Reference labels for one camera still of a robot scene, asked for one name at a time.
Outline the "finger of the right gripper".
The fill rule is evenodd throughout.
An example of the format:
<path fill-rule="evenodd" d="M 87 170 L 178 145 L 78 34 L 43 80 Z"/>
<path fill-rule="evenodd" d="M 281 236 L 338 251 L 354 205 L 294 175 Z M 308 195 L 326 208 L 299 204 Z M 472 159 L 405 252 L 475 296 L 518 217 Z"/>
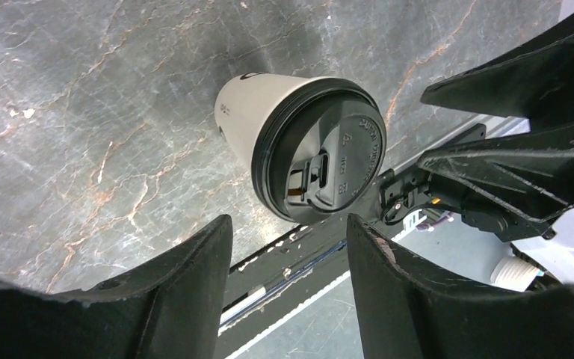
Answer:
<path fill-rule="evenodd" d="M 427 87 L 421 101 L 527 118 L 539 128 L 574 123 L 574 13 L 527 43 Z"/>

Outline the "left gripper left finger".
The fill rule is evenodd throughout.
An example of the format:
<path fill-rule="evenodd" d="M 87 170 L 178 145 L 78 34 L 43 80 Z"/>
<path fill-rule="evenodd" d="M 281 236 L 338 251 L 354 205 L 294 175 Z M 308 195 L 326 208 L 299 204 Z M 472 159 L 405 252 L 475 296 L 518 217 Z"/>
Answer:
<path fill-rule="evenodd" d="M 0 358 L 212 358 L 232 243 L 232 219 L 220 215 L 87 291 L 0 281 Z"/>

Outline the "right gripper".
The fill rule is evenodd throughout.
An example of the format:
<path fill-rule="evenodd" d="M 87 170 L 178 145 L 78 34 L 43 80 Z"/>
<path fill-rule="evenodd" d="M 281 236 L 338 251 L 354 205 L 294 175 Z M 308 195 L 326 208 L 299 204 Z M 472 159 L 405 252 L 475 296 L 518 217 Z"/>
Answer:
<path fill-rule="evenodd" d="M 425 152 L 428 191 L 463 223 L 513 242 L 574 208 L 574 123 Z"/>

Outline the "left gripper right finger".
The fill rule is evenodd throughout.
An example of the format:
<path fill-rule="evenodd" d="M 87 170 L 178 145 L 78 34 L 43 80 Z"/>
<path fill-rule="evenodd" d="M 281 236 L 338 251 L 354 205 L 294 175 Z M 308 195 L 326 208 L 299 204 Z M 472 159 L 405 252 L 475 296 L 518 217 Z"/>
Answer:
<path fill-rule="evenodd" d="M 347 219 L 366 358 L 574 358 L 574 285 L 514 292 L 468 279 Z"/>

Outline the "black plastic cup lid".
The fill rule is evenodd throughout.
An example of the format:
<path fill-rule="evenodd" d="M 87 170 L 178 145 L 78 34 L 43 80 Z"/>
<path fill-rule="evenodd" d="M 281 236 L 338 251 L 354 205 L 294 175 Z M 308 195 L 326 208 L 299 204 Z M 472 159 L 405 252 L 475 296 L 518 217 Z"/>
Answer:
<path fill-rule="evenodd" d="M 271 103 L 251 157 L 260 202 L 310 225 L 353 206 L 378 175 L 386 126 L 374 98 L 347 79 L 307 79 Z"/>

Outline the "white paper coffee cup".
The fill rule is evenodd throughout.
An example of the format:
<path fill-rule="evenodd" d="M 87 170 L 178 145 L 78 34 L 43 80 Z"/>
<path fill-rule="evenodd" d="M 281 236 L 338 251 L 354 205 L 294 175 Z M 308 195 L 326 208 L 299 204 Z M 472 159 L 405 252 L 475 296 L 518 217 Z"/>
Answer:
<path fill-rule="evenodd" d="M 215 122 L 247 170 L 262 127 L 289 95 L 322 76 L 302 78 L 272 73 L 248 73 L 230 79 L 218 92 Z"/>

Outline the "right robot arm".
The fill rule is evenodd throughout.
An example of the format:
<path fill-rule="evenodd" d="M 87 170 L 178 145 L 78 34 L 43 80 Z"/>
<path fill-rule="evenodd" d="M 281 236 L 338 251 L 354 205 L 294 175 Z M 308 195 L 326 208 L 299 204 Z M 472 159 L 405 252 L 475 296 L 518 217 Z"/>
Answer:
<path fill-rule="evenodd" d="M 495 233 L 560 283 L 574 283 L 574 2 L 557 25 L 422 94 L 426 105 L 521 117 L 526 133 L 425 152 L 436 208 Z"/>

